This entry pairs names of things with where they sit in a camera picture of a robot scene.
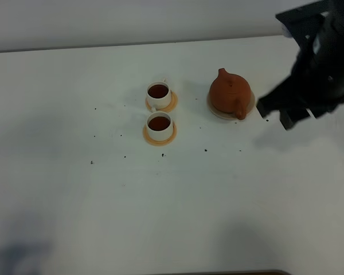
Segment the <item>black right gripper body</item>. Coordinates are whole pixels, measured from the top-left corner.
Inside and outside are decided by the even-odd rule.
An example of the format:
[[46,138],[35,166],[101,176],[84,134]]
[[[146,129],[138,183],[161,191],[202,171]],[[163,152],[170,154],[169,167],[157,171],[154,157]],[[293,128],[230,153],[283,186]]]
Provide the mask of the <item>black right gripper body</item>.
[[276,14],[299,46],[290,75],[258,99],[262,117],[306,109],[319,118],[344,104],[344,1],[316,1]]

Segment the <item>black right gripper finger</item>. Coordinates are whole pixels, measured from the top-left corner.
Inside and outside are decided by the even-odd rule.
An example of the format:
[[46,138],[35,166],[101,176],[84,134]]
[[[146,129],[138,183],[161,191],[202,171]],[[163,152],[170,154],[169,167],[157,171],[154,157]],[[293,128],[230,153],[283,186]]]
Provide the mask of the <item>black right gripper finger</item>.
[[309,112],[306,109],[292,109],[280,111],[280,122],[286,131],[294,128],[294,126],[310,117]]

